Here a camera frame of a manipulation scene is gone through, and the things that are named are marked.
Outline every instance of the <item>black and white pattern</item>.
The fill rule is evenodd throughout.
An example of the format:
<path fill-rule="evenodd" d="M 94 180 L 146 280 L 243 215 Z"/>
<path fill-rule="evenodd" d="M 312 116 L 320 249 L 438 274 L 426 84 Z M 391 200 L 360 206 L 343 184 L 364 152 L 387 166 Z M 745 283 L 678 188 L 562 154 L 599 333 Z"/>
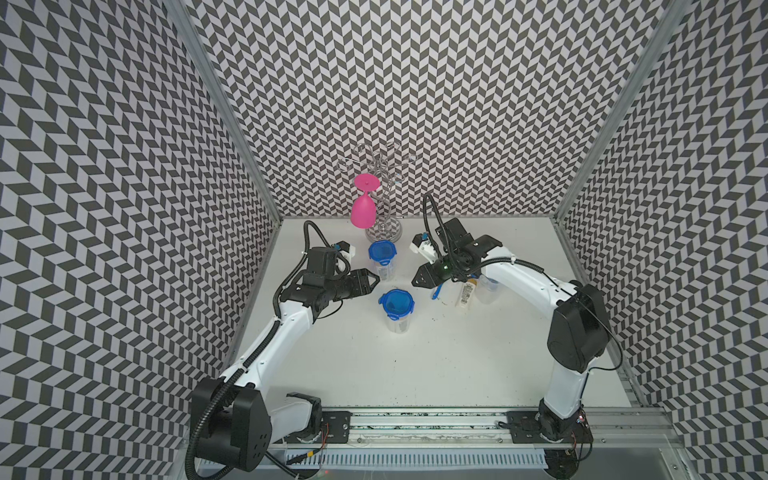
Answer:
<path fill-rule="evenodd" d="M 336 162 L 390 141 L 397 214 L 548 214 L 666 1 L 187 4 L 282 214 L 348 214 Z"/>
<path fill-rule="evenodd" d="M 0 478 L 162 478 L 272 226 L 158 0 L 0 15 Z"/>
<path fill-rule="evenodd" d="M 705 478 L 768 478 L 766 3 L 694 2 L 567 228 Z"/>

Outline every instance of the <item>white robotic arm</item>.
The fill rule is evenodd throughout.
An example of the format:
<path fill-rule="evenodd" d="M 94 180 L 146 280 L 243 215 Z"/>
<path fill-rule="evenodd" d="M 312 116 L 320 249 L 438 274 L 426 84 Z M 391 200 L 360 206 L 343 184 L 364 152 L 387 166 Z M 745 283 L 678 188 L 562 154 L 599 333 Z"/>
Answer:
<path fill-rule="evenodd" d="M 483 275 L 515 291 L 535 306 L 547 318 L 552 318 L 559 303 L 576 295 L 573 283 L 550 278 L 526 266 L 515 265 L 515 255 L 506 247 L 495 247 L 483 260 L 508 257 L 513 263 L 491 263 L 482 268 Z M 581 408 L 581 394 L 587 382 L 588 371 L 598 360 L 595 356 L 583 372 L 554 363 L 544 404 L 560 419 L 573 416 Z"/>
<path fill-rule="evenodd" d="M 279 463 L 267 449 L 270 443 L 287 435 L 303 442 L 320 438 L 320 399 L 290 393 L 282 405 L 268 412 L 264 397 L 280 363 L 329 302 L 367 295 L 379 278 L 367 269 L 350 271 L 350 255 L 343 253 L 352 250 L 347 243 L 310 249 L 308 224 L 314 227 L 312 222 L 305 223 L 305 254 L 273 298 L 275 313 L 280 316 L 272 318 L 221 376 L 202 379 L 192 392 L 193 428 L 184 467 L 189 480 L 201 480 L 194 467 L 196 456 L 226 465 L 214 475 L 221 478 L 232 468 L 250 472 L 264 456 Z M 300 270 L 305 261 L 306 269 Z M 343 270 L 337 266 L 339 261 Z"/>
<path fill-rule="evenodd" d="M 551 278 L 539 266 L 518 260 L 495 238 L 474 239 L 458 219 L 440 222 L 437 234 L 444 245 L 450 245 L 447 254 L 439 253 L 429 232 L 416 235 L 411 250 L 429 262 L 419 268 L 412 285 L 433 288 L 446 280 L 466 281 L 469 275 L 482 272 L 552 318 L 547 347 L 555 363 L 538 417 L 543 437 L 562 440 L 578 419 L 589 369 L 609 340 L 600 293 L 592 286 Z"/>

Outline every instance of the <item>plastic container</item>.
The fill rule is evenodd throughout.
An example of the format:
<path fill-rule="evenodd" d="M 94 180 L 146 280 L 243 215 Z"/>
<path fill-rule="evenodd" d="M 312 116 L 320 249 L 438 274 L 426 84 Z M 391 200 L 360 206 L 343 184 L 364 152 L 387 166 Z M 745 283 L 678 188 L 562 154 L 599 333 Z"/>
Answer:
<path fill-rule="evenodd" d="M 395 288 L 381 295 L 379 303 L 384 307 L 387 315 L 387 327 L 394 333 L 405 333 L 411 325 L 410 314 L 416 303 L 413 297 L 405 290 Z"/>
<path fill-rule="evenodd" d="M 478 279 L 478 287 L 475 290 L 475 296 L 481 303 L 487 305 L 489 303 L 494 303 L 496 299 L 502 295 L 503 288 L 504 286 L 496 280 L 481 275 Z"/>
<path fill-rule="evenodd" d="M 389 240 L 379 240 L 368 247 L 368 257 L 373 261 L 373 272 L 385 282 L 395 274 L 395 244 Z"/>

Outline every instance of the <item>blue lid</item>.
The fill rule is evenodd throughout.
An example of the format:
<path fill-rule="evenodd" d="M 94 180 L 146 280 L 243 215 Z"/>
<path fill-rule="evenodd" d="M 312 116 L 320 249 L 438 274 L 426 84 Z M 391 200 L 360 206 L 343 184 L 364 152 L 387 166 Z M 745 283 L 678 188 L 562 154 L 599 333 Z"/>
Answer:
<path fill-rule="evenodd" d="M 382 265 L 389 265 L 389 262 L 395 258 L 396 254 L 395 244 L 389 240 L 379 240 L 378 242 L 371 243 L 371 246 L 368 247 L 368 257 Z"/>
<path fill-rule="evenodd" d="M 399 288 L 382 295 L 379 303 L 384 306 L 387 316 L 393 320 L 400 320 L 409 313 L 413 313 L 413 307 L 416 305 L 411 294 Z"/>

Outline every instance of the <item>metal stand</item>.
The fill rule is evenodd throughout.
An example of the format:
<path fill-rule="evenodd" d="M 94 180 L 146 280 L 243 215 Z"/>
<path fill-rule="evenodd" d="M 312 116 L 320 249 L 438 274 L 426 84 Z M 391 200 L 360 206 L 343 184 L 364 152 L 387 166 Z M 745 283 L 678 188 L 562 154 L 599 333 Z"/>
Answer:
<path fill-rule="evenodd" d="M 339 162 L 341 170 L 349 170 L 350 164 L 359 165 L 363 171 L 376 175 L 382 183 L 381 191 L 372 192 L 371 197 L 376 201 L 376 224 L 366 229 L 366 237 L 371 242 L 389 240 L 396 242 L 402 236 L 400 220 L 392 215 L 392 192 L 395 185 L 403 181 L 402 173 L 393 172 L 397 167 L 406 166 L 402 159 L 399 142 L 390 142 L 383 150 L 374 151 L 368 144 L 355 146 L 357 158 L 346 157 Z"/>

